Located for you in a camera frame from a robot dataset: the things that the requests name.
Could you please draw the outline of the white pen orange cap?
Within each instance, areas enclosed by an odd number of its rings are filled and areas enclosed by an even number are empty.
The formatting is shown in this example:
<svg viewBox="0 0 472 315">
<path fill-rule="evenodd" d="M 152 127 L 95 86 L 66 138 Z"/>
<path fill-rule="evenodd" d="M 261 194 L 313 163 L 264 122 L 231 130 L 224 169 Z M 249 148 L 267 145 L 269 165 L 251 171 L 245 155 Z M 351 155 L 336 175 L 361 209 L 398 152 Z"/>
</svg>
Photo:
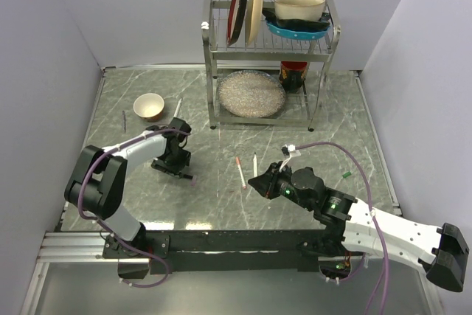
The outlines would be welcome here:
<svg viewBox="0 0 472 315">
<path fill-rule="evenodd" d="M 242 168 L 242 165 L 241 165 L 240 158 L 236 156 L 235 161 L 236 161 L 236 164 L 237 164 L 237 169 L 238 169 L 238 173 L 239 173 L 240 180 L 241 180 L 241 186 L 244 190 L 246 190 L 247 189 L 247 184 L 246 184 L 245 176 L 243 174 L 243 168 Z"/>
</svg>

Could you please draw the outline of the white marker black tip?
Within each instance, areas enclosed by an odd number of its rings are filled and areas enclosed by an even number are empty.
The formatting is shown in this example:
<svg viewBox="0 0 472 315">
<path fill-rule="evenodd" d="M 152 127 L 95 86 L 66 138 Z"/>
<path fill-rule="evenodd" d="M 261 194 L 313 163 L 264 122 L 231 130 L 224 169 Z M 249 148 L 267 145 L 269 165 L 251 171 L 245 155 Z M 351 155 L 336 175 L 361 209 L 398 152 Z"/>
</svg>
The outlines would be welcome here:
<svg viewBox="0 0 472 315">
<path fill-rule="evenodd" d="M 253 177 L 257 177 L 258 176 L 258 160 L 257 160 L 257 153 L 255 152 L 253 154 L 252 167 L 253 167 Z"/>
</svg>

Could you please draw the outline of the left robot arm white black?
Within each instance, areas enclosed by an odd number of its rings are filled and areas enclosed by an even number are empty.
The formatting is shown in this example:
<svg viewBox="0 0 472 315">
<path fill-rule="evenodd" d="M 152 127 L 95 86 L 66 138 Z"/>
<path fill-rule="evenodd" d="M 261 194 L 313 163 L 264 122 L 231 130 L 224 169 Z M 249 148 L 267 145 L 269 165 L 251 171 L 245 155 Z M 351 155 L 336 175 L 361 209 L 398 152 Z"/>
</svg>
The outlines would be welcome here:
<svg viewBox="0 0 472 315">
<path fill-rule="evenodd" d="M 149 252 L 146 228 L 122 204 L 129 173 L 147 161 L 157 171 L 178 179 L 195 181 L 185 173 L 191 153 L 185 150 L 190 125 L 177 117 L 169 125 L 152 125 L 140 135 L 118 145 L 82 149 L 64 191 L 64 198 L 76 206 L 85 219 L 103 223 L 120 241 L 130 257 Z"/>
</svg>

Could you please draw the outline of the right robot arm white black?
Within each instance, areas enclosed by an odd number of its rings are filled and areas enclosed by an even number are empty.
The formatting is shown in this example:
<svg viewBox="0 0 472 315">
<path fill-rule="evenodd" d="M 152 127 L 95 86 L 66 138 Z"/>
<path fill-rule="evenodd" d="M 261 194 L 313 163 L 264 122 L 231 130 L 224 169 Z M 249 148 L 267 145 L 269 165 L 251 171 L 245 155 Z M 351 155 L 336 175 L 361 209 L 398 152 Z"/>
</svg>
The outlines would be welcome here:
<svg viewBox="0 0 472 315">
<path fill-rule="evenodd" d="M 302 246 L 325 257 L 362 252 L 424 272 L 427 280 L 447 291 L 465 284 L 469 247 L 457 226 L 421 224 L 371 208 L 359 198 L 327 187 L 310 167 L 292 170 L 273 163 L 248 180 L 262 197 L 284 197 L 312 212 L 324 225 L 321 237 Z"/>
</svg>

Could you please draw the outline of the purple thin pen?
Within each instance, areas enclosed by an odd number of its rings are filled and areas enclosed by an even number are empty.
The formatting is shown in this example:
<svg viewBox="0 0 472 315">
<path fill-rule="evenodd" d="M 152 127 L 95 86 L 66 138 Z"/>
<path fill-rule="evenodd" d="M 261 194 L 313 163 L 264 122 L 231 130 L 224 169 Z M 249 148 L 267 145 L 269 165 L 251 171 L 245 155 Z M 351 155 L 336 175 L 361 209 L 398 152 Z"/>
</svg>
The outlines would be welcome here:
<svg viewBox="0 0 472 315">
<path fill-rule="evenodd" d="M 123 125 L 123 131 L 127 131 L 127 125 L 126 125 L 126 113 L 125 111 L 122 111 L 122 125 Z"/>
</svg>

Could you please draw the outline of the small cream bowl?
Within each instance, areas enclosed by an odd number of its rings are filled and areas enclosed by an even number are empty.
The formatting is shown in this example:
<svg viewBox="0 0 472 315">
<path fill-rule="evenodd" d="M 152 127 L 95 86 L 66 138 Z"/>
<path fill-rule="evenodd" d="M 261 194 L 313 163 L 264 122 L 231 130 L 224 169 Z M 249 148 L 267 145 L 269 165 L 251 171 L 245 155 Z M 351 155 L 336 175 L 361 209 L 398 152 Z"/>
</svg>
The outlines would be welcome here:
<svg viewBox="0 0 472 315">
<path fill-rule="evenodd" d="M 137 97 L 133 103 L 133 112 L 147 122 L 157 122 L 164 111 L 164 99 L 155 93 L 146 93 Z"/>
</svg>

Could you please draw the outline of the speckled grey plate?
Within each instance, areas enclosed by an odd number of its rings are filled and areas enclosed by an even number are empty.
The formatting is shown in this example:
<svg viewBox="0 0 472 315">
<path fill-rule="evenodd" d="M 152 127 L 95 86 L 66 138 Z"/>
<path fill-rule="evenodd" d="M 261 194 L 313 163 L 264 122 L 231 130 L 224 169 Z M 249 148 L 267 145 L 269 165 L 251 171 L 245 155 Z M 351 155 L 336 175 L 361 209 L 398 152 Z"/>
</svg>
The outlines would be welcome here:
<svg viewBox="0 0 472 315">
<path fill-rule="evenodd" d="M 217 97 L 229 113 L 244 118 L 273 116 L 286 101 L 278 79 L 257 70 L 240 70 L 220 79 Z"/>
</svg>

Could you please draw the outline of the steel dish rack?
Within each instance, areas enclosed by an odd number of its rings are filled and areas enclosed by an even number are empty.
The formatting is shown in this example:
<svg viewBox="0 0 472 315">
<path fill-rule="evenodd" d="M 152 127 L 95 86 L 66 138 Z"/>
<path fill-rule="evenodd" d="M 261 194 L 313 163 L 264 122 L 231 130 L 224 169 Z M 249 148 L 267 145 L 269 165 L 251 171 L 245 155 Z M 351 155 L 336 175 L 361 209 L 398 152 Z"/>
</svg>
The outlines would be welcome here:
<svg viewBox="0 0 472 315">
<path fill-rule="evenodd" d="M 324 35 L 309 41 L 299 38 L 284 38 L 268 30 L 264 20 L 260 21 L 260 31 L 253 44 L 246 45 L 241 38 L 233 46 L 226 45 L 226 20 L 230 0 L 204 0 L 201 37 L 203 41 L 204 63 L 206 70 L 206 100 L 209 127 L 214 130 L 217 124 L 235 125 L 273 125 L 282 127 L 302 127 L 314 131 L 314 118 L 321 105 L 321 92 L 333 62 L 341 35 L 341 23 L 334 0 L 325 0 L 324 11 L 329 15 L 330 27 Z M 309 98 L 306 85 L 302 85 L 299 104 L 304 117 L 282 118 L 279 114 L 265 118 L 244 118 L 224 111 L 221 102 L 215 97 L 214 85 L 222 78 L 223 69 L 253 69 L 276 71 L 282 61 L 320 63 L 318 91 L 316 99 Z"/>
</svg>

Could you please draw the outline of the red black mug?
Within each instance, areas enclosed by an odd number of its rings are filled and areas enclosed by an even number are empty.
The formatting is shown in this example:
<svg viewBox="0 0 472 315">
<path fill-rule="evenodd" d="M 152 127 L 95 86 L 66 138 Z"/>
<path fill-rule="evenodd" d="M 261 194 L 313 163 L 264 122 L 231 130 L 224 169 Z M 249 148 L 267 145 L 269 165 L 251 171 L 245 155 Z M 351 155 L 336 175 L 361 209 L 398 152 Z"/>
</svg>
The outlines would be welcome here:
<svg viewBox="0 0 472 315">
<path fill-rule="evenodd" d="M 279 80 L 284 90 L 295 92 L 300 89 L 305 82 L 307 70 L 307 62 L 282 61 Z"/>
</svg>

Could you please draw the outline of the blue dotted dish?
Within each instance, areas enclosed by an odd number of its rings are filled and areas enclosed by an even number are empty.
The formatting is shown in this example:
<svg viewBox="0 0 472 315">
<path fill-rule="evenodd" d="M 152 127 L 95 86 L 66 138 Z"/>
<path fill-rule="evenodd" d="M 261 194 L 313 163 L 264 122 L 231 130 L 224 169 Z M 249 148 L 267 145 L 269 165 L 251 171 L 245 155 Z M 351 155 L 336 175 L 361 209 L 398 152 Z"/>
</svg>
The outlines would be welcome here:
<svg viewBox="0 0 472 315">
<path fill-rule="evenodd" d="M 279 37 L 282 37 L 282 38 L 287 38 L 287 39 L 297 40 L 297 41 L 319 40 L 323 38 L 327 34 L 327 31 L 330 29 L 330 23 L 327 23 L 327 28 L 325 30 L 308 31 L 308 32 L 283 29 L 281 27 L 278 27 L 276 24 L 273 24 L 268 21 L 266 22 L 266 25 L 268 27 L 268 30 L 272 34 L 278 35 Z"/>
</svg>

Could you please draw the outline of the red black plate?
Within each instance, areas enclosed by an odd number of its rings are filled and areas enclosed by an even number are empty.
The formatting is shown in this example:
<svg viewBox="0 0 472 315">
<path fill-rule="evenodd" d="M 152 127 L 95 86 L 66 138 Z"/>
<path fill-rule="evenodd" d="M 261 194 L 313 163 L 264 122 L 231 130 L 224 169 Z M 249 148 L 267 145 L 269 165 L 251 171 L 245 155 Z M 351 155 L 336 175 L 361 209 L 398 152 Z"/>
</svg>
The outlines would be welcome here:
<svg viewBox="0 0 472 315">
<path fill-rule="evenodd" d="M 240 37 L 246 14 L 247 1 L 231 0 L 226 27 L 227 46 L 235 44 Z"/>
</svg>

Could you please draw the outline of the black dish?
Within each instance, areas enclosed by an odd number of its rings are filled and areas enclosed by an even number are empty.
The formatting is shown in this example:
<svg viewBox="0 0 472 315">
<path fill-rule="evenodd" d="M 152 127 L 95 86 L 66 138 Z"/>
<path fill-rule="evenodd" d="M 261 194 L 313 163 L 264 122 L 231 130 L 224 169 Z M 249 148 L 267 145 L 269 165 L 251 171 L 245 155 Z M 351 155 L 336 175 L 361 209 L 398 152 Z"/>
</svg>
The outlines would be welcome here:
<svg viewBox="0 0 472 315">
<path fill-rule="evenodd" d="M 262 14 L 268 23 L 273 24 L 284 30 L 293 30 L 299 32 L 319 32 L 325 31 L 330 26 L 330 14 L 322 13 L 322 17 L 318 21 L 306 21 L 299 19 L 278 19 L 273 9 L 264 7 Z"/>
</svg>

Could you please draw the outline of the beige plate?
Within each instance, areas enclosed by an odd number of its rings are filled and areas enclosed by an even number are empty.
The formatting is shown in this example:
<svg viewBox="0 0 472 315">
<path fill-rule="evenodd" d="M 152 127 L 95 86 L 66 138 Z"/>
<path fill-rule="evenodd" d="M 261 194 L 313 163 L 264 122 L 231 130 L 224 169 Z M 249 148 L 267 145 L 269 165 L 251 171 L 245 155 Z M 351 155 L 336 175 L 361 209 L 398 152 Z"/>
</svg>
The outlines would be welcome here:
<svg viewBox="0 0 472 315">
<path fill-rule="evenodd" d="M 263 0 L 248 0 L 246 9 L 245 46 L 250 47 L 255 42 L 260 30 Z"/>
</svg>

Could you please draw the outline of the cream ceramic bowl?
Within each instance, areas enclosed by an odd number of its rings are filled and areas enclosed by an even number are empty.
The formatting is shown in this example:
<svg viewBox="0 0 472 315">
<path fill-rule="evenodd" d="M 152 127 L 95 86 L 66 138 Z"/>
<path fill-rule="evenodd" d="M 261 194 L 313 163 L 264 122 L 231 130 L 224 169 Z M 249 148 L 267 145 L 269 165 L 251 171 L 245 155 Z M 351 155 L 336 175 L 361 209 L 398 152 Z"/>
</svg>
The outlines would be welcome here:
<svg viewBox="0 0 472 315">
<path fill-rule="evenodd" d="M 274 9 L 280 20 L 318 21 L 326 0 L 274 0 Z"/>
</svg>

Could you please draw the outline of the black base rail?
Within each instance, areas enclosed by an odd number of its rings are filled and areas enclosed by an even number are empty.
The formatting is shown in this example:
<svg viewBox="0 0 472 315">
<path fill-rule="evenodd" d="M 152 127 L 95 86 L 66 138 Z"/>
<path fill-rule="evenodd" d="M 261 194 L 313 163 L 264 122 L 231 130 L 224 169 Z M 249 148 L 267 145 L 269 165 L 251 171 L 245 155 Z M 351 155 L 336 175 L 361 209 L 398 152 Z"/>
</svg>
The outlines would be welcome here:
<svg viewBox="0 0 472 315">
<path fill-rule="evenodd" d="M 320 229 L 302 230 L 164 230 L 149 231 L 141 250 L 157 259 L 105 239 L 103 257 L 120 262 L 119 274 L 129 279 L 186 271 L 296 269 L 317 272 L 319 258 L 359 256 Z"/>
</svg>

